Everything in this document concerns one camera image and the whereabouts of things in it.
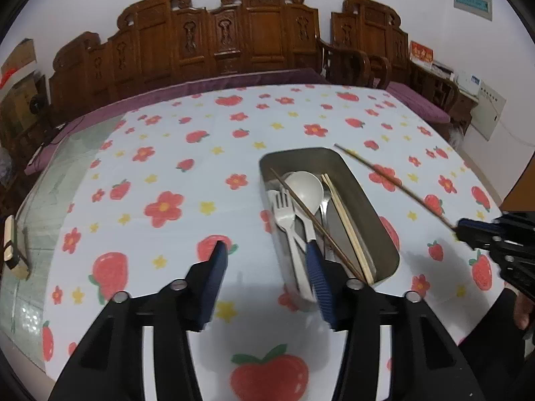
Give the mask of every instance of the wooden chopstick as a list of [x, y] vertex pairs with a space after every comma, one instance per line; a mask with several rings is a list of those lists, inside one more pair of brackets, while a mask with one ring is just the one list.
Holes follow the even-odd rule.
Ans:
[[372, 285], [374, 282], [373, 274], [371, 273], [370, 266], [367, 263], [367, 259], [366, 259], [366, 256], [364, 255], [364, 251], [362, 250], [362, 246], [360, 246], [360, 242], [358, 241], [357, 234], [355, 234], [355, 229], [353, 229], [353, 226], [351, 225], [351, 220], [349, 219], [349, 216], [347, 215], [346, 209], [343, 207], [343, 203], [342, 203], [342, 200], [340, 199], [340, 196], [338, 195], [338, 191], [336, 191], [336, 187], [334, 186], [331, 179], [329, 178], [329, 175], [323, 174], [322, 179], [325, 182], [325, 184], [327, 184], [327, 186], [329, 187], [329, 190], [331, 190], [331, 198], [333, 200], [334, 207], [336, 208], [336, 211], [338, 212], [338, 215], [340, 216], [343, 228], [346, 230], [346, 234], [349, 237], [351, 246], [353, 247], [353, 250], [355, 251], [358, 263], [360, 264], [360, 268], [362, 268], [362, 273], [364, 274], [364, 278], [366, 279], [366, 283], [368, 285]]
[[344, 148], [343, 146], [340, 146], [338, 143], [335, 143], [334, 144], [338, 149], [341, 149], [343, 150], [347, 155], [351, 156], [352, 158], [354, 158], [355, 160], [357, 160], [358, 162], [364, 164], [366, 167], [372, 169], [375, 173], [377, 173], [379, 176], [383, 177], [384, 179], [386, 179], [387, 181], [389, 181], [390, 183], [392, 183], [393, 185], [395, 185], [397, 188], [399, 188], [401, 191], [403, 191], [403, 193], [405, 193], [407, 196], [409, 196], [411, 199], [413, 199], [413, 201], [415, 201], [416, 203], [418, 203], [422, 208], [424, 208], [425, 210], [427, 210], [428, 212], [430, 212], [431, 214], [433, 214], [437, 219], [439, 219], [442, 224], [444, 226], [446, 226], [447, 228], [449, 228], [453, 233], [455, 233], [455, 227], [449, 222], [447, 221], [442, 215], [440, 214], [437, 214], [435, 211], [433, 211], [432, 209], [430, 209], [429, 206], [427, 206], [425, 204], [425, 202], [419, 198], [419, 196], [417, 196], [416, 194], [414, 194], [411, 190], [409, 190], [407, 187], [405, 187], [404, 185], [402, 184], [398, 184], [395, 180], [393, 180], [390, 176], [388, 175], [385, 175], [383, 172], [381, 172], [377, 167], [375, 167], [372, 163], [366, 161], [364, 158], [362, 158], [360, 155], [354, 153], [354, 152], [351, 152], [350, 150]]
[[331, 247], [333, 250], [338, 254], [339, 258], [342, 260], [342, 262], [346, 265], [346, 267], [349, 269], [352, 275], [354, 275], [357, 279], [364, 282], [362, 275], [358, 272], [357, 268], [353, 265], [353, 263], [350, 261], [350, 259], [346, 256], [345, 253], [343, 253], [343, 250], [339, 247], [339, 245], [336, 243], [336, 241], [329, 235], [329, 233], [325, 230], [325, 228], [322, 226], [322, 223], [318, 221], [316, 216], [310, 212], [310, 210], [307, 208], [307, 205], [305, 205], [302, 200], [294, 193], [294, 191], [290, 188], [290, 186], [284, 182], [284, 180], [278, 175], [276, 171], [273, 169], [270, 169], [272, 174], [275, 178], [280, 182], [280, 185], [283, 186], [286, 190], [288, 190], [288, 193], [290, 193], [290, 196], [294, 199], [294, 201], [301, 207], [301, 209], [304, 211], [304, 213], [307, 215], [307, 217], [312, 221], [312, 224], [314, 225], [315, 229], [323, 235], [324, 239], [329, 241], [329, 244], [331, 244]]

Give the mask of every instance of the strawberry print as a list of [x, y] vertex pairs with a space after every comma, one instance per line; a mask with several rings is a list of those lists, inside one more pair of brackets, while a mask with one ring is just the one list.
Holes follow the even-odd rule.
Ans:
[[413, 276], [413, 284], [410, 289], [420, 294], [420, 297], [425, 298], [425, 295], [427, 294], [427, 291], [429, 291], [430, 287], [431, 284], [425, 279], [423, 274], [419, 276]]
[[156, 151], [152, 146], [140, 147], [137, 150], [137, 154], [132, 158], [132, 161], [141, 161], [145, 162], [149, 157], [153, 156]]
[[420, 130], [420, 132], [425, 135], [425, 136], [430, 136], [431, 135], [431, 132], [429, 130], [427, 130], [427, 128], [424, 128], [424, 127], [416, 127]]
[[216, 104], [224, 105], [226, 107], [232, 107], [232, 106], [238, 105], [242, 101], [242, 99], [243, 98], [241, 96], [237, 96], [237, 95], [232, 95], [229, 97], [220, 96], [216, 99]]
[[373, 149], [374, 151], [378, 150], [379, 149], [379, 145], [374, 142], [373, 140], [366, 140], [364, 142], [364, 145], [370, 149]]
[[321, 125], [317, 123], [313, 123], [312, 125], [303, 125], [303, 126], [304, 126], [304, 133], [307, 136], [325, 137], [325, 134], [328, 133], [327, 129], [322, 128]]
[[350, 125], [351, 127], [353, 127], [353, 128], [363, 128], [364, 125], [366, 125], [364, 122], [362, 122], [362, 121], [360, 121], [358, 119], [354, 119], [352, 117], [348, 117], [346, 119], [346, 123], [348, 125]]
[[442, 199], [439, 199], [434, 194], [428, 194], [425, 196], [424, 203], [429, 209], [438, 215], [442, 215], [444, 213], [444, 209], [442, 208]]
[[298, 401], [307, 389], [309, 370], [303, 359], [286, 354], [278, 345], [263, 359], [234, 355], [238, 365], [230, 378], [231, 388], [241, 401]]
[[104, 305], [128, 283], [128, 258], [124, 253], [108, 252], [93, 262], [89, 282], [98, 287], [98, 302]]
[[457, 193], [457, 190], [453, 186], [453, 182], [451, 182], [451, 179], [447, 179], [444, 176], [440, 175], [438, 183], [444, 187], [446, 193]]
[[409, 157], [409, 162], [414, 164], [414, 167], [420, 167], [422, 163], [418, 161], [418, 159], [415, 156]]
[[490, 212], [491, 203], [489, 202], [489, 198], [481, 188], [477, 186], [472, 187], [472, 196], [477, 204], [482, 205], [487, 212]]
[[171, 191], [160, 193], [156, 202], [145, 207], [144, 214], [152, 217], [153, 228], [161, 228], [168, 220], [178, 220], [182, 217], [182, 210], [178, 207], [184, 201], [181, 194], [173, 194]]
[[472, 278], [481, 291], [488, 291], [492, 287], [492, 269], [489, 259], [477, 251], [475, 259], [470, 259], [468, 264], [472, 267]]
[[293, 98], [287, 98], [287, 97], [277, 98], [275, 101], [277, 101], [278, 103], [280, 103], [282, 105], [288, 105], [288, 104], [293, 104], [294, 103], [294, 99]]
[[91, 196], [91, 202], [100, 202], [102, 200], [102, 197], [106, 194], [102, 188], [99, 188], [92, 196]]
[[193, 164], [195, 164], [195, 161], [193, 161], [192, 158], [188, 158], [187, 160], [182, 160], [180, 163], [178, 163], [177, 169], [188, 171], [193, 167]]
[[[401, 180], [397, 178], [396, 172], [394, 169], [391, 169], [390, 167], [383, 167], [380, 164], [375, 164], [375, 167], [379, 169], [381, 172], [383, 172], [385, 175], [389, 176], [391, 179], [393, 179], [395, 182], [398, 183], [398, 185], [401, 185]], [[368, 178], [370, 178], [371, 182], [375, 182], [376, 184], [382, 184], [386, 190], [390, 192], [394, 192], [396, 190], [396, 186], [390, 182], [388, 179], [383, 178], [381, 175], [373, 172], [368, 175]]]
[[200, 262], [208, 261], [212, 255], [216, 242], [223, 241], [227, 246], [228, 254], [237, 250], [237, 244], [232, 244], [230, 238], [225, 235], [210, 235], [197, 243], [197, 258]]
[[231, 190], [237, 190], [240, 187], [245, 187], [247, 182], [247, 175], [238, 175], [236, 173], [229, 176], [225, 182], [230, 186]]
[[238, 121], [241, 122], [242, 120], [247, 119], [249, 116], [247, 116], [245, 113], [236, 113], [231, 114], [231, 121]]
[[442, 158], [445, 158], [446, 160], [449, 158], [448, 154], [446, 153], [446, 151], [444, 151], [443, 149], [439, 148], [438, 146], [436, 146], [434, 150]]
[[336, 92], [336, 96], [338, 96], [338, 98], [345, 99], [346, 101], [352, 101], [354, 103], [358, 102], [358, 96], [355, 95], [355, 93]]
[[429, 256], [435, 261], [442, 261], [442, 259], [444, 259], [444, 250], [442, 249], [442, 246], [437, 243], [437, 240], [427, 244], [427, 251]]
[[50, 330], [50, 321], [44, 322], [41, 335], [43, 337], [43, 359], [45, 362], [50, 362], [54, 355], [54, 336]]
[[62, 297], [63, 297], [63, 291], [60, 289], [58, 285], [56, 285], [52, 293], [52, 300], [54, 304], [60, 305], [62, 303]]
[[208, 134], [206, 131], [194, 131], [190, 132], [188, 135], [186, 135], [186, 142], [188, 143], [198, 143], [205, 137], [208, 137], [210, 134]]
[[292, 303], [292, 299], [290, 298], [290, 294], [288, 293], [288, 288], [286, 288], [286, 285], [284, 285], [284, 292], [280, 294], [277, 301], [279, 302], [279, 305], [287, 307], [292, 312], [297, 312], [299, 310], [299, 308]]
[[73, 228], [70, 232], [67, 232], [65, 236], [63, 237], [63, 247], [62, 250], [64, 252], [69, 252], [70, 254], [73, 254], [76, 250], [76, 245], [80, 241], [80, 238], [82, 238], [82, 234], [78, 232], [77, 228]]
[[113, 144], [113, 140], [109, 140], [107, 142], [104, 142], [102, 144], [102, 146], [100, 147], [100, 150], [101, 151], [105, 151], [106, 149], [108, 149], [109, 147], [111, 147], [111, 145]]
[[242, 128], [237, 129], [237, 130], [232, 132], [232, 137], [235, 137], [235, 138], [247, 137], [248, 135], [249, 135], [249, 131], [248, 130], [244, 130]]

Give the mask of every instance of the metal container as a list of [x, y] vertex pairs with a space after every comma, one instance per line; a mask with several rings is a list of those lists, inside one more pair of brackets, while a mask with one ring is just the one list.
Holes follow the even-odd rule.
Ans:
[[[266, 192], [268, 190], [280, 190], [280, 183], [270, 169], [275, 170], [283, 178], [287, 174], [298, 170], [307, 171], [318, 178], [320, 178], [320, 175], [327, 173], [346, 207], [347, 214], [368, 258], [368, 263], [370, 263], [375, 282], [380, 282], [394, 274], [400, 261], [398, 251], [357, 179], [355, 179], [338, 152], [324, 147], [271, 152], [260, 159], [259, 166], [264, 184], [261, 189], [263, 202], [265, 208], [270, 212], [272, 212], [272, 209]], [[319, 210], [316, 216], [320, 219]], [[346, 253], [347, 257], [359, 268], [355, 252], [332, 202], [329, 202], [327, 207], [327, 220], [328, 232]], [[272, 223], [272, 235], [279, 266], [292, 301], [301, 310], [312, 309], [316, 304], [304, 300], [299, 295], [295, 276], [293, 275], [293, 264], [287, 236], [277, 227], [273, 215], [271, 215], [270, 221]], [[296, 220], [296, 231], [304, 237], [298, 220]], [[317, 233], [317, 241], [322, 249], [323, 240], [319, 233]]]

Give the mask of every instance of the table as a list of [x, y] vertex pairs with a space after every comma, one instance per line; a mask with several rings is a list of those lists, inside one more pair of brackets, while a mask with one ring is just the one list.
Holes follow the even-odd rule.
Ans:
[[[335, 142], [391, 169], [450, 221], [500, 215], [462, 159], [381, 90], [254, 87], [133, 110], [90, 162], [58, 234], [44, 297], [46, 373], [57, 379], [115, 291], [153, 293], [183, 277], [223, 237], [232, 253], [213, 320], [189, 336], [204, 399], [239, 399], [236, 393], [246, 397], [251, 387], [269, 388], [272, 398], [297, 400], [306, 392], [329, 399], [346, 336], [288, 301], [264, 222], [258, 161], [272, 151]], [[459, 342], [500, 294], [497, 267], [399, 190], [344, 160], [399, 242], [400, 266], [377, 290], [419, 291]], [[378, 399], [388, 392], [388, 333], [383, 328]], [[293, 373], [280, 379], [268, 362], [252, 384], [244, 382], [236, 372], [243, 355], [263, 358], [273, 349], [286, 355]], [[148, 399], [150, 367], [149, 360]]]

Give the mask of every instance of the red flower print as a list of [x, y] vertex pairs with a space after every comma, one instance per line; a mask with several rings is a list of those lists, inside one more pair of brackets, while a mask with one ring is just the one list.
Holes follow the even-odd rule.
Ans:
[[152, 217], [152, 227], [161, 228], [167, 220], [178, 220], [182, 216], [182, 210], [178, 207], [184, 201], [181, 194], [173, 194], [171, 191], [160, 193], [156, 202], [145, 207], [145, 215]]
[[97, 193], [93, 194], [91, 196], [92, 202], [100, 202], [102, 200], [102, 197], [106, 194], [105, 191], [102, 190], [102, 188], [99, 188], [97, 190]]
[[245, 187], [247, 182], [247, 175], [238, 175], [236, 173], [229, 176], [225, 182], [230, 185], [231, 190], [237, 190], [240, 187]]
[[277, 98], [275, 101], [277, 101], [278, 103], [280, 103], [282, 105], [287, 105], [287, 104], [293, 104], [294, 103], [293, 98], [287, 98], [286, 96], [283, 96], [282, 98]]
[[303, 126], [304, 126], [304, 133], [307, 136], [325, 137], [325, 134], [328, 133], [327, 129], [322, 128], [321, 125], [317, 123], [313, 123], [312, 125], [303, 125]]
[[137, 150], [137, 154], [132, 158], [132, 161], [145, 162], [149, 156], [153, 156], [156, 151], [152, 149], [152, 146], [140, 147]]
[[[375, 167], [378, 168], [381, 172], [383, 172], [385, 175], [389, 176], [394, 180], [394, 182], [398, 183], [398, 185], [401, 185], [401, 179], [396, 177], [396, 172], [394, 169], [390, 169], [390, 167], [383, 167], [380, 164], [375, 164]], [[383, 178], [381, 175], [373, 172], [368, 175], [368, 178], [370, 178], [371, 182], [375, 182], [376, 184], [382, 184], [386, 190], [393, 192], [396, 190], [396, 186], [392, 184], [388, 179]]]
[[73, 254], [76, 250], [76, 245], [78, 241], [80, 241], [80, 238], [82, 237], [82, 234], [78, 232], [77, 228], [73, 228], [72, 231], [67, 232], [65, 236], [63, 237], [63, 247], [62, 250], [64, 252], [69, 252], [70, 254]]
[[247, 119], [249, 116], [247, 116], [245, 113], [236, 113], [231, 114], [231, 121], [242, 121]]
[[126, 121], [124, 119], [120, 120], [119, 123], [117, 124], [117, 126], [115, 127], [114, 131], [117, 131], [119, 128], [121, 128], [124, 124], [126, 123]]
[[288, 288], [286, 288], [286, 285], [284, 285], [284, 292], [280, 294], [277, 301], [279, 302], [279, 305], [286, 306], [292, 312], [297, 312], [299, 310], [299, 308], [292, 303], [292, 300], [290, 299], [290, 294], [288, 293]]
[[56, 285], [56, 288], [54, 289], [54, 292], [52, 293], [52, 300], [54, 301], [54, 304], [60, 305], [62, 303], [62, 297], [63, 297], [63, 291], [61, 291], [60, 287]]
[[440, 175], [438, 183], [444, 187], [446, 193], [457, 193], [457, 190], [453, 186], [453, 182], [451, 182], [451, 179], [447, 179], [444, 176]]
[[113, 140], [109, 140], [107, 142], [104, 142], [102, 144], [102, 146], [100, 147], [100, 150], [101, 151], [105, 151], [106, 149], [108, 149], [111, 145], [113, 144]]
[[413, 285], [410, 289], [420, 294], [420, 297], [424, 298], [429, 288], [431, 288], [431, 284], [425, 279], [423, 274], [413, 276]]
[[415, 167], [420, 167], [422, 163], [418, 161], [418, 159], [415, 156], [409, 157], [409, 162], [413, 163]]
[[426, 128], [424, 127], [416, 127], [420, 130], [420, 132], [425, 135], [425, 136], [430, 136], [431, 135], [431, 132], [429, 130], [427, 130]]
[[153, 116], [153, 117], [149, 117], [149, 119], [147, 119], [145, 121], [145, 125], [154, 125], [155, 123], [158, 123], [160, 121], [162, 117], [161, 116]]

